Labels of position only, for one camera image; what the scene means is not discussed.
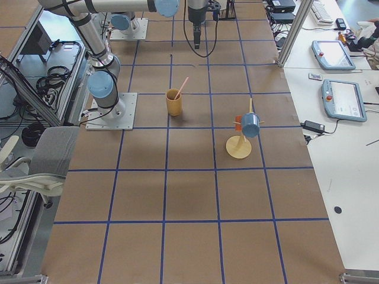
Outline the yellow cylindrical holder cup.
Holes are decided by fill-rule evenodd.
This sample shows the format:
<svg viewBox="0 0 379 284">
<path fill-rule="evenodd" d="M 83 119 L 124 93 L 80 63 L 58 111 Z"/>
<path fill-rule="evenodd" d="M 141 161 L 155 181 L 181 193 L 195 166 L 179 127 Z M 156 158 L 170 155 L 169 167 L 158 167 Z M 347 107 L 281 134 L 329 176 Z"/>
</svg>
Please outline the yellow cylindrical holder cup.
<svg viewBox="0 0 379 284">
<path fill-rule="evenodd" d="M 166 107 L 170 116 L 179 116 L 182 113 L 182 98 L 178 89 L 170 89 L 166 92 Z"/>
</svg>

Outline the orange cup on rack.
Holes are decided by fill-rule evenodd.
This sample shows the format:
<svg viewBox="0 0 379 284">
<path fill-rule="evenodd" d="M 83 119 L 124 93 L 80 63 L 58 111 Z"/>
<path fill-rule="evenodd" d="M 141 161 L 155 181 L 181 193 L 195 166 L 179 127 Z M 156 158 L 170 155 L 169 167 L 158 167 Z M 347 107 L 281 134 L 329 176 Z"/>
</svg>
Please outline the orange cup on rack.
<svg viewBox="0 0 379 284">
<path fill-rule="evenodd" d="M 242 116 L 241 115 L 237 115 L 235 116 L 235 121 L 233 122 L 235 124 L 235 130 L 237 132 L 241 132 L 242 131 Z"/>
</svg>

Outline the blue cup on rack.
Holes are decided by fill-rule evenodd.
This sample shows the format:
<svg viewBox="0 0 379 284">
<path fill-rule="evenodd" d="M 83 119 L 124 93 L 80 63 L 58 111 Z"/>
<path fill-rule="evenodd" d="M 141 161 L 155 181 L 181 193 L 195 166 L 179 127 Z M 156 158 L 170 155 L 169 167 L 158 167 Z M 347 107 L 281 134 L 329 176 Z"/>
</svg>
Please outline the blue cup on rack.
<svg viewBox="0 0 379 284">
<path fill-rule="evenodd" d="M 242 134 L 249 138 L 254 138 L 260 131 L 259 117 L 253 113 L 247 113 L 241 118 Z"/>
</svg>

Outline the wooden cup rack stand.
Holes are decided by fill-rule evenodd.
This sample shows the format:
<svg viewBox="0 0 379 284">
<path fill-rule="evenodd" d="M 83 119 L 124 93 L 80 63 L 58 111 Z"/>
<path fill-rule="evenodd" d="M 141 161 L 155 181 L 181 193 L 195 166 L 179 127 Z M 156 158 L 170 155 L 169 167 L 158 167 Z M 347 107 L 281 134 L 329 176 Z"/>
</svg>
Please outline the wooden cup rack stand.
<svg viewBox="0 0 379 284">
<path fill-rule="evenodd" d="M 253 101 L 252 98 L 250 98 L 249 111 L 247 113 L 253 112 L 252 105 Z M 248 137 L 244 136 L 242 132 L 240 132 L 239 135 L 234 135 L 226 141 L 226 150 L 228 154 L 233 158 L 244 159 L 250 155 L 252 151 L 252 145 L 248 140 Z"/>
</svg>

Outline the white keyboard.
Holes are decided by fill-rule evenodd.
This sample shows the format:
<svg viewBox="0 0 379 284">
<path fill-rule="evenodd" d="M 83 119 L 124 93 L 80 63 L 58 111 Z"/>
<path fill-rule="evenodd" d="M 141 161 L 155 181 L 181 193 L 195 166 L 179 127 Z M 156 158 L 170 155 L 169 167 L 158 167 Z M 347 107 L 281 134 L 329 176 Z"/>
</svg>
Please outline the white keyboard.
<svg viewBox="0 0 379 284">
<path fill-rule="evenodd" d="M 317 25 L 330 26 L 334 23 L 334 20 L 329 15 L 321 1 L 313 1 L 309 14 Z"/>
</svg>

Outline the small white label device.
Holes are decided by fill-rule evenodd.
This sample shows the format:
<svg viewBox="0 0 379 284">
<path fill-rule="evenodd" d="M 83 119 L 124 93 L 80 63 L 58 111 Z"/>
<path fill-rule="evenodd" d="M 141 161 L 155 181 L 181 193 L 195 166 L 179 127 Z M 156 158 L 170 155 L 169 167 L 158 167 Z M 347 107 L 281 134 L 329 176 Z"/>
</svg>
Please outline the small white label device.
<svg viewBox="0 0 379 284">
<path fill-rule="evenodd" d="M 317 80 L 317 81 L 322 81 L 323 80 L 322 75 L 321 74 L 317 74 L 317 73 L 309 73 L 308 77 L 311 80 Z"/>
</svg>

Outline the upper teach pendant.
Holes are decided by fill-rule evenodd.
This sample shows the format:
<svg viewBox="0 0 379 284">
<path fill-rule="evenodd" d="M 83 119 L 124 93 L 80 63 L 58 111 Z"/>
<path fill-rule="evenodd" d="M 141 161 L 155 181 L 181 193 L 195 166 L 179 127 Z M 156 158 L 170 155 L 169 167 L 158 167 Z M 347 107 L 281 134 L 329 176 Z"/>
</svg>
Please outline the upper teach pendant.
<svg viewBox="0 0 379 284">
<path fill-rule="evenodd" d="M 356 65 L 339 40 L 314 40 L 311 49 L 323 70 L 356 69 Z"/>
</svg>

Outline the teach pendant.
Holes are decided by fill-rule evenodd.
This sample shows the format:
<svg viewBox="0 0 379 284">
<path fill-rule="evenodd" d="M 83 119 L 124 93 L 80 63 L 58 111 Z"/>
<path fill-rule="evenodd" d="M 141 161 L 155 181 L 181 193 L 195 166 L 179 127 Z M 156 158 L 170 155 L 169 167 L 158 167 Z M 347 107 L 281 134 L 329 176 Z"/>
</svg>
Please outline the teach pendant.
<svg viewBox="0 0 379 284">
<path fill-rule="evenodd" d="M 323 70 L 356 69 L 356 65 L 339 40 L 314 40 L 311 49 Z"/>
<path fill-rule="evenodd" d="M 322 83 L 322 101 L 329 118 L 367 121 L 361 90 L 355 82 L 325 79 Z"/>
</svg>

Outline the black box on desk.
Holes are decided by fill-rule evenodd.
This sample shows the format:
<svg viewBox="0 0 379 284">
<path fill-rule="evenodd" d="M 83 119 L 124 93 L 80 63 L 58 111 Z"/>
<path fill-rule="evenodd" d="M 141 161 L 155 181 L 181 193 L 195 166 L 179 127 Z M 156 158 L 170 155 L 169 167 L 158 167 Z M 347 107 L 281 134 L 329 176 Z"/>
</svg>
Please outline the black box on desk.
<svg viewBox="0 0 379 284">
<path fill-rule="evenodd" d="M 335 23 L 336 23 L 336 29 L 337 30 L 345 30 L 346 29 L 346 24 L 342 18 L 337 18 Z"/>
</svg>

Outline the black power adapter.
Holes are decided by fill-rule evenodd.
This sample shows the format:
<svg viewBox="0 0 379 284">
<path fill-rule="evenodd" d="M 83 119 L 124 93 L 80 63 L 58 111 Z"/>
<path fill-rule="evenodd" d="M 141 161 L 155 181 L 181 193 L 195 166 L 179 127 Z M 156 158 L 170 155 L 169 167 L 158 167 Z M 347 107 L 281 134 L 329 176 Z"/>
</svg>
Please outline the black power adapter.
<svg viewBox="0 0 379 284">
<path fill-rule="evenodd" d="M 305 120 L 304 122 L 301 122 L 300 125 L 303 129 L 312 131 L 314 133 L 325 133 L 325 125 L 319 124 L 317 122 Z"/>
</svg>

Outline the black monitor on cart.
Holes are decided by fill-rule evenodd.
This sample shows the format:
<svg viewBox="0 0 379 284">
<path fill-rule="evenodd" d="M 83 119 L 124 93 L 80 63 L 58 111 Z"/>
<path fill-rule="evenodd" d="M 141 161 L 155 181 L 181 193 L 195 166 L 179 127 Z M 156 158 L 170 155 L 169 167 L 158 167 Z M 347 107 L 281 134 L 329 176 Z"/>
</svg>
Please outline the black monitor on cart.
<svg viewBox="0 0 379 284">
<path fill-rule="evenodd" d="M 50 57 L 50 47 L 52 43 L 53 42 L 46 30 L 40 21 L 38 21 L 21 50 L 20 55 L 38 55 L 40 60 L 43 63 L 46 63 Z"/>
</svg>

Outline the lower teach pendant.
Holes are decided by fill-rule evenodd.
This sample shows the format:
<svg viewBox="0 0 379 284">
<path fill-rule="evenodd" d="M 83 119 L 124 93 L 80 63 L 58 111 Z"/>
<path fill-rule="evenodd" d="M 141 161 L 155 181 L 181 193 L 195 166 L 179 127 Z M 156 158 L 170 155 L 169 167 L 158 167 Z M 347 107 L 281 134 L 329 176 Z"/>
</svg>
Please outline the lower teach pendant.
<svg viewBox="0 0 379 284">
<path fill-rule="evenodd" d="M 322 83 L 322 101 L 329 118 L 367 121 L 361 90 L 355 82 L 325 79 Z"/>
</svg>

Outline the grey office chair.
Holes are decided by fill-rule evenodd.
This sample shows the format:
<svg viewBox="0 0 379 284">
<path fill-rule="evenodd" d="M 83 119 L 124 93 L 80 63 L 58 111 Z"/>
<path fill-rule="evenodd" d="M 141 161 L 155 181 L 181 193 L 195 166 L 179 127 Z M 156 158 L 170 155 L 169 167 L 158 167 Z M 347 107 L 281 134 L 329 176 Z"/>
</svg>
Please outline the grey office chair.
<svg viewBox="0 0 379 284">
<path fill-rule="evenodd" d="M 7 168 L 1 166 L 1 192 L 33 191 L 50 208 L 50 198 L 63 192 L 78 134 L 75 126 L 46 129 L 31 158 L 21 157 Z"/>
</svg>

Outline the black round cap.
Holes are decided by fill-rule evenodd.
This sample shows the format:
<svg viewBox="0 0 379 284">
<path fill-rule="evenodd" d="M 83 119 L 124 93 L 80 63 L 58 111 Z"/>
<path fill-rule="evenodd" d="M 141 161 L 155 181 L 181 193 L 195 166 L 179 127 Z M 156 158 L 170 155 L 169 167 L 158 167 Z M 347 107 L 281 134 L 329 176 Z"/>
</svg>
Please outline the black round cap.
<svg viewBox="0 0 379 284">
<path fill-rule="evenodd" d="M 339 206 L 334 207 L 334 211 L 335 211 L 337 214 L 341 214 L 341 213 L 342 213 L 342 209 L 341 209 L 341 207 L 339 207 Z"/>
</svg>

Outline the aluminium frame post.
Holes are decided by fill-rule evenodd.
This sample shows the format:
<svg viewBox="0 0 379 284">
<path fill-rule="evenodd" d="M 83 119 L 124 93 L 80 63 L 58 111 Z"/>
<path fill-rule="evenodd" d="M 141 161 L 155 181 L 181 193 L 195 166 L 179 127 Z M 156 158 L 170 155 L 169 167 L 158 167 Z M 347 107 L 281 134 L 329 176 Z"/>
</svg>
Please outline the aluminium frame post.
<svg viewBox="0 0 379 284">
<path fill-rule="evenodd" d="M 300 2 L 300 6 L 297 10 L 297 14 L 287 35 L 286 41 L 282 47 L 282 50 L 278 56 L 277 65 L 279 67 L 284 67 L 287 59 L 290 56 L 293 45 L 296 38 L 305 22 L 305 19 L 311 9 L 313 0 L 303 0 Z"/>
</svg>

